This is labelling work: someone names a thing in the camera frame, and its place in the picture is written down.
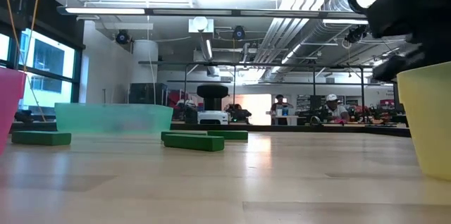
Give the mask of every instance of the string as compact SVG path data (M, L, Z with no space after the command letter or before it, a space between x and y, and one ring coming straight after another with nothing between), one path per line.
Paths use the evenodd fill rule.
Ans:
M13 11L12 11L12 9L11 9L11 2L10 2L10 0L6 0L6 4L8 5L9 19L10 19L10 21L11 21L11 26L12 26L12 28L13 28L14 39L15 39L15 41L16 41L16 49L17 49L17 52L18 52L20 58L22 59L22 63L23 63L23 72L24 72L25 74L26 74L26 72L27 72L26 58L27 58L28 51L29 51L29 48L30 48L30 42L31 42L32 33L33 33L34 28L35 28L35 20L36 20L37 5L38 5L38 3L39 3L39 0L36 0L36 1L35 1L35 9L33 10L32 25L31 25L31 28L30 28L30 29L31 29L30 37L29 37L29 40L28 40L28 44L27 44L26 51L25 51L25 54L26 54L26 55L25 55L25 58L24 58L24 55L22 54L22 52L20 52L20 42L19 42L19 38L18 38L18 36L17 36L16 26L15 26L15 24L14 24ZM31 92L32 92L32 94L33 94L33 98L35 99L37 108L39 109L39 112L41 113L42 120L43 120L44 122L46 122L47 120L46 120L45 117L44 117L44 113L42 112L42 108L41 108L41 106L39 105L39 102L38 102L38 100L37 100L35 91L34 91L33 88L32 88L31 80L30 80L30 78L28 77L28 74L26 74L26 75L27 75L26 78L27 78L28 84L29 84L30 89L31 89Z

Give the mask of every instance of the teal plastic tub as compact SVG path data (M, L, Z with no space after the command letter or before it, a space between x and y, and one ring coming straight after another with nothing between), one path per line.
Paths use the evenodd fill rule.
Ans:
M59 132L149 135L170 130L173 109L153 104L55 104Z

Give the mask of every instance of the fluorescent light fixture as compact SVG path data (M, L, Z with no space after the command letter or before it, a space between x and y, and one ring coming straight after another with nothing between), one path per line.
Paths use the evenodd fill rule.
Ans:
M154 14L162 14L162 15L232 15L231 10L183 10L183 9L154 9Z
M207 39L207 40L206 40L206 48L209 50L210 58L212 58L212 57L213 57L213 53L211 52L210 39Z
M66 8L66 12L73 14L92 14L92 15L139 15L145 14L143 8Z
M365 24L368 25L367 20L352 20L352 19L323 19L324 24Z
M293 49L293 52L296 52L299 48L301 48L301 44L298 44L298 45Z

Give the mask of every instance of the person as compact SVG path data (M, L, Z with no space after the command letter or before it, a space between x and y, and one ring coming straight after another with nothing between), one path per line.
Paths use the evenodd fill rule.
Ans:
M274 103L274 104L271 106L271 114L272 114L273 116L276 116L278 106L279 106L279 107L283 107L283 108L287 108L287 107L288 107L288 108L292 108L292 107L293 107L293 105L289 104L288 102L287 102L287 103L284 103L284 102L283 102L283 95L282 95L282 94L278 94L278 95L276 96L276 99L277 99L277 102ZM276 124L275 119L278 120L278 121L277 121L277 122L278 122L278 125L288 125L287 118L273 118L273 119L271 119L271 125L275 125L275 124Z
M326 97L326 108L329 113L332 113L331 120L343 120L345 123L350 121L350 115L346 108L343 105L338 104L337 95L329 94Z

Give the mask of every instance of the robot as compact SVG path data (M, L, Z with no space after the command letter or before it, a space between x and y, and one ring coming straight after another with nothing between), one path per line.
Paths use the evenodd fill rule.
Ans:
M228 113L221 110L222 98L228 96L223 85L200 85L197 95L204 98L204 111L197 112L197 122L208 125L228 125Z
M408 42L421 46L405 56L393 56L375 67L373 77L389 82L402 71L448 62L451 40L451 0L376 0L362 8L348 0L351 9L366 15L375 38L409 35Z

